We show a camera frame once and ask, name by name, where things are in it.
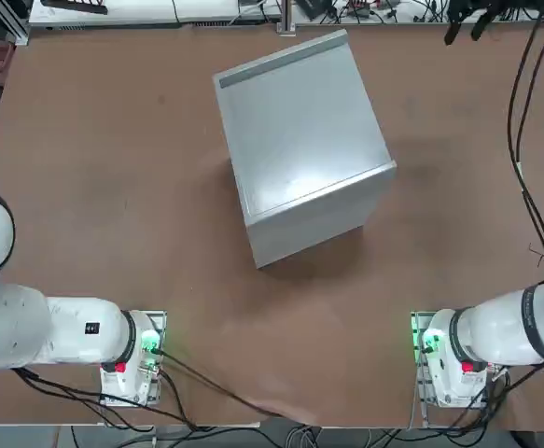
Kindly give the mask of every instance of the metal bracket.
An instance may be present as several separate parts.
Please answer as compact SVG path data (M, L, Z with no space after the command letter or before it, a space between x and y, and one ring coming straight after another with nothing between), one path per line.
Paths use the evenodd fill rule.
M291 0L282 0L282 17L278 23L277 31L279 35L297 35L297 25L292 21L292 2Z
M16 45L27 45L29 42L29 25L12 9L7 0L0 0L0 20L15 37Z

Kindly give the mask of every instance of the wire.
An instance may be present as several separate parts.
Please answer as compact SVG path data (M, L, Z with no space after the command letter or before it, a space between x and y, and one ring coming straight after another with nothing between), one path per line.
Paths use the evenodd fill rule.
M453 443L454 445L458 445L458 446L462 446L464 448L468 448L468 447L471 447L471 446L475 446L477 445L478 443L480 443L482 440L483 440L483 437L485 437L485 432L487 431L487 425L484 425L483 426L483 429L481 430L481 434L479 435L479 437L475 440L475 441L472 441L471 443L462 443L460 441L455 441L453 439L453 437L451 436L446 436L446 438L451 442Z
M392 3L390 2L390 0L385 0L385 3L390 7L391 17L393 17L394 21L398 23L398 17L396 17L396 10L392 7Z
M77 441L77 434L75 434L75 428L70 426L70 433L73 436L73 443L75 444L76 448L80 448L78 441Z
M166 358L170 359L172 362L178 364L180 367L182 367L183 369L185 369L186 371L188 371L192 375L196 376L203 383L206 383L207 385L211 386L216 391L222 393L223 395L226 395L226 396L230 397L231 399L234 399L234 400L240 402L244 406L247 406L247 407L251 408L252 410L257 411L258 413L262 413L262 414L267 415L269 417L284 417L283 415L281 415L279 413L274 413L274 412L268 411L266 409L263 409L263 408L255 405L255 404L247 401L246 399L243 399L243 398L239 397L238 395L236 395L233 392L230 392L228 389L222 387L218 383L215 383L213 380L210 380L208 377L206 377L202 373L200 373L200 372L196 371L195 369L191 368L189 365L187 365L186 363L184 363L183 361L181 361L177 357L173 357L172 355L167 354L163 350L154 349L154 350L152 350L151 353L154 353L156 355L161 355L163 357L166 357Z
M255 9L259 9L259 7L262 7L267 3L268 0L260 0L256 4L254 4L252 7L246 8L244 11L241 11L241 7L238 6L238 16L236 16L234 19L228 22L228 26L233 25L238 19L241 18L243 14L249 13L251 11L254 11Z
M324 16L324 18L319 22L319 24L323 24L324 21L326 21L326 19L328 18L328 15L329 15L329 12L330 11L335 11L336 10L336 4L338 3L338 0L334 0L334 3L331 4L331 7L329 7L328 9L326 9L326 15Z
M259 9L261 9L261 15L263 16L263 20L265 20L266 23L269 23L270 20L268 19L268 16L265 13L265 9L263 8L263 5L259 5Z
M355 12L355 17L356 17L356 23L358 23L359 25L361 24L361 19L358 18L358 12L356 11L356 5L355 5L355 2L354 0L348 0L351 4L351 6L353 7L353 11Z
M210 432L207 434L198 434L198 435L192 435L192 433L189 433L188 435L176 440L176 442L170 445L168 448L173 448L184 441L201 441L203 439L209 439L211 437L215 437L220 434L226 434L227 432L238 432L238 431L256 432L261 437L263 437L266 441L268 441L271 445L275 446L276 448L284 448L282 445L273 441L273 439L270 436L268 436L266 433L264 433L262 430L256 427L227 427L224 429L220 429L219 431L216 431L216 432Z
M385 443L385 445L383 446L383 448L387 448L387 446L392 443L394 441L394 439L396 438L396 436L400 433L402 429L398 429L397 431L395 431L393 434L391 434L389 436L389 439L388 441Z
M161 374L161 377L166 381L166 383L168 383L168 385L172 389L172 392L174 393L174 399L176 400L176 406L178 407L180 416L187 423L188 429L190 429L191 431L198 431L199 427L197 427L197 425L192 423L190 419L187 417L187 414L185 413L185 408L182 405L182 401L180 400L180 394L178 393L178 388L176 387L176 384L174 383L174 381L172 380L172 378L166 371L160 369L160 374Z
M539 14L538 14L537 18L535 19L533 29L531 30L531 35L529 36L529 38L527 40L527 43L526 43L526 46L525 46L524 51L523 51L523 56L521 58L519 69L518 69L518 72L516 74L516 78L514 79L514 84L512 86L512 93L510 95L509 109L508 109L508 119L507 119L508 150L509 150L510 160L512 162L512 168L514 169L514 174L516 174L518 182L521 185L521 188L523 190L523 196L524 196L526 207L527 207L527 210L529 211L529 214L531 214L531 209L533 211L533 215L534 215L533 217L535 219L533 219L533 217L532 217L532 220L534 222L535 231L537 232L537 235L539 235L539 239L542 242L544 242L544 222L543 222L543 218L541 217L541 214L539 213L539 211L537 209L537 206L535 205L533 197L531 196L531 193L529 192L528 187L526 186L526 184L525 184L525 182L523 180L523 174L521 173L521 168L520 168L520 147L517 147L516 153L515 153L515 150L514 150L514 147L513 147L513 144L512 144L512 129L511 128L512 128L512 116L513 116L513 111L514 111L514 103L516 101L516 94L517 94L517 91L518 91L520 79L521 79L521 77L523 75L523 70L524 70L524 66L526 64L526 59L528 57L529 51L530 51L531 47L533 46L533 42L534 42L535 36L537 34L537 29L538 29L539 25L542 23L543 15L544 15L544 7L539 11ZM534 73L533 73L534 77L537 77L537 73L538 73L538 70L534 71ZM531 95L532 95L532 88L529 88L529 93L527 95L529 97L528 99L530 99Z
M531 76L531 82L529 84L528 92L526 94L526 101L524 102L524 109L523 109L523 115L521 117L521 123L519 125L518 133L516 135L516 161L520 161L521 159L521 140L523 138L524 123L526 121L526 116L529 110L529 106L531 105L531 99L533 98L535 82L537 81L537 74L539 73L539 68L541 66L541 63L543 62L543 57L544 57L544 44L543 44L543 47L541 48L541 51L539 52L537 62L535 63L535 68L533 69L533 75Z
M370 14L371 16L377 17L377 18L380 20L380 22L381 22L382 24L385 24L384 18L383 18L380 14L378 14L377 12L375 12L375 11L373 11L373 10L370 9L369 14Z
M384 431L383 429L382 429L382 432L384 433L384 434L382 435L382 437L380 437L377 441L373 442L371 445L366 446L365 448L374 448L374 447L377 446L383 439L385 439L386 437L389 437L389 436L390 436L390 433L387 432L387 431Z
M438 16L436 15L435 11L431 10L431 6L429 5L428 1L427 1L427 3L420 2L419 0L410 0L410 1L413 2L413 3L416 3L418 5L421 5L422 7L425 7L425 14L427 12L430 12L431 14L433 14L433 19L435 19L435 21L438 21Z
M177 421L179 421L181 423L186 424L184 419L182 417L178 416L178 415L175 415L173 413L167 413L165 411L161 411L159 409L152 408L152 407L147 406L145 404L137 403L137 402L132 401L130 399L125 399L123 397L116 397L114 395L104 394L104 393L101 393L101 392L90 392L90 391L87 391L87 390L80 390L80 389L77 389L77 388L74 388L74 387L70 387L68 385L61 385L59 383L44 380L43 378L41 378L36 373L33 373L32 371L28 371L26 369L13 369L13 371L16 372L23 381L26 379L26 380L29 380L29 382L33 381L33 382L36 382L36 383L40 383L42 385L47 385L47 386L50 386L50 387L58 388L58 389L60 389L62 391L68 391L68 392L71 392L73 394L85 395L85 396L88 396L88 397L96 397L96 398L99 398L99 400L101 400L101 399L112 399L112 400L116 400L116 401L121 401L123 403L131 404L134 407L144 409L146 411L150 411L151 413L157 413L159 415L165 415L167 417L173 418L174 420L177 420ZM67 396L61 396L61 398L71 399L70 397L67 397ZM110 412L114 412L111 408L109 408L107 406L106 406L106 409L108 409L108 411L110 411Z
M174 17L176 18L176 23L180 23L180 20L178 19L178 11L176 11L176 2L172 0L172 6L174 7Z
M132 429L133 431L135 432L150 432L150 430L144 430L144 429L140 429L138 427L134 427L132 424L130 424L129 422L127 422L123 417L122 415L120 415L117 411L115 411L114 409L98 402L98 401L94 401L94 400L91 400L91 399L82 399L80 397L77 397L76 395L74 395L72 392L69 392L67 390L65 390L65 388L63 389L60 389L62 390L62 392L66 393L67 395L62 395L62 394L58 394L56 392L52 392L50 390L46 390L42 387L39 387L38 385L35 385L33 384L27 377L25 377L24 375L21 375L19 374L18 372L16 372L19 377L28 385L30 386L32 389L38 391L38 392L41 392L42 394L44 395L48 395L48 396L51 396L51 397L57 397L57 398L61 398L61 399L68 399L68 400L71 400L71 401L78 401L78 402L81 402L82 404L84 404L87 408L89 408L92 412L96 413L97 415L99 415L101 418L104 419L104 421L110 425L111 427L114 427L116 429ZM103 409L106 409L107 411L110 411L111 413L113 413L124 425L125 427L120 427L118 425L116 425L115 423L112 423L111 420L109 420L107 417L105 417L102 413L100 413L99 411L96 411L95 409L93 409L88 403L91 403L95 406L98 406L98 407L101 407Z

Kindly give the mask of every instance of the wooden tabletop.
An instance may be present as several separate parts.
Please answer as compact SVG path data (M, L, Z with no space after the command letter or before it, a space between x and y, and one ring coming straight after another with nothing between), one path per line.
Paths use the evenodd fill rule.
M408 425L410 312L469 306L544 279L506 146L528 31L499 26L475 43L463 29L445 47L444 27L350 29L396 180L364 228L258 271L212 75L329 31L95 31L18 48L0 105L0 194L18 232L1 280L167 310L168 350L296 420ZM319 94L330 105L341 87ZM523 151L544 216L544 64ZM39 371L99 387L95 367ZM259 420L171 373L198 422ZM175 410L167 391L161 407ZM440 415L447 423L454 414ZM0 423L95 421L0 371ZM544 430L544 373L511 394L500 424Z

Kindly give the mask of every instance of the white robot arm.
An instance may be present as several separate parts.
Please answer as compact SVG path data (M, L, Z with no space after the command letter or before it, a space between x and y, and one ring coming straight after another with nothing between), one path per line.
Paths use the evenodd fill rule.
M0 197L0 270L14 242L14 219ZM165 327L165 316L156 315L120 311L96 298L46 298L29 287L0 284L0 369L99 364L104 393L153 403L159 397L159 360L148 349L160 348Z
M472 308L438 311L421 346L438 405L467 407L485 386L488 363L544 361L544 284Z

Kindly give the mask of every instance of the metal box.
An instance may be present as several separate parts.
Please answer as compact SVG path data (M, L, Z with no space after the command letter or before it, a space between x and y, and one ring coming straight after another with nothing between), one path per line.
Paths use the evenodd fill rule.
M365 223L396 163L345 31L214 83L258 268Z

